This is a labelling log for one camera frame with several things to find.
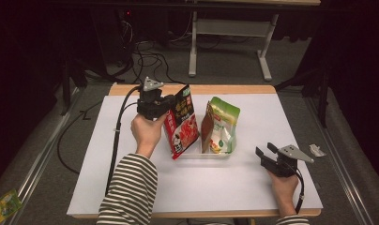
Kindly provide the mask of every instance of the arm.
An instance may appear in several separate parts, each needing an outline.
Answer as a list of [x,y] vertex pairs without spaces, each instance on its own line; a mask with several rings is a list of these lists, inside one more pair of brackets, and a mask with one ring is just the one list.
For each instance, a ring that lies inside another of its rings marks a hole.
[[132,120],[136,153],[123,157],[116,166],[97,224],[149,223],[158,184],[157,169],[149,159],[160,140],[165,117],[149,121],[138,114]]
[[306,218],[296,214],[293,205],[293,195],[298,185],[297,177],[295,175],[278,177],[270,171],[268,174],[271,177],[272,189],[280,210],[280,219],[277,224],[310,224]]

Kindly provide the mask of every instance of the green snack bag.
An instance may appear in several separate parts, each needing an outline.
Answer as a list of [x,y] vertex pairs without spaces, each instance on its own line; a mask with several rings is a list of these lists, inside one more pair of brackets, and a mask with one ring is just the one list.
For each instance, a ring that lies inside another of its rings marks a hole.
[[0,223],[17,212],[21,206],[15,189],[2,196],[0,198]]
[[235,128],[240,109],[218,97],[212,98],[210,106],[214,120],[210,150],[217,154],[231,154],[236,146]]

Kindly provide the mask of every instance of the hand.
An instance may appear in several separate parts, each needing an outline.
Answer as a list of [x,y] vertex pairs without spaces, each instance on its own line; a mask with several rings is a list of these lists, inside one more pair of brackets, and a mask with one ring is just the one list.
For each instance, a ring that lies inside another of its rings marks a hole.
[[140,114],[137,114],[131,121],[131,132],[137,142],[136,154],[150,158],[157,146],[161,127],[166,118],[166,113],[155,121],[147,120]]
[[278,177],[274,173],[268,171],[272,181],[272,189],[275,199],[280,209],[282,218],[295,215],[296,210],[293,206],[293,195],[298,185],[298,179],[295,175],[290,177]]

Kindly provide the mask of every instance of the red snack bag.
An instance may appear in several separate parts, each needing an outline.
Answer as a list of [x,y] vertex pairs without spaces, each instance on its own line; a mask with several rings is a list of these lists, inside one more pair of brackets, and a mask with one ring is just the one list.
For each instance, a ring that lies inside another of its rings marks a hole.
[[175,106],[168,111],[164,121],[164,129],[171,147],[172,159],[177,159],[199,137],[188,84],[175,94],[175,100]]

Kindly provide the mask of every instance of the black and white striped shirt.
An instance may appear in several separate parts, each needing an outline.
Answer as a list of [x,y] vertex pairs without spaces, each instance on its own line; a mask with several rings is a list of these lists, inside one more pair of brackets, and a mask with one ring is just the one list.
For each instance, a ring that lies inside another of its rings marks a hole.
[[[97,224],[149,224],[157,194],[155,165],[142,155],[128,154],[116,166]],[[284,217],[277,225],[308,225],[302,216]]]

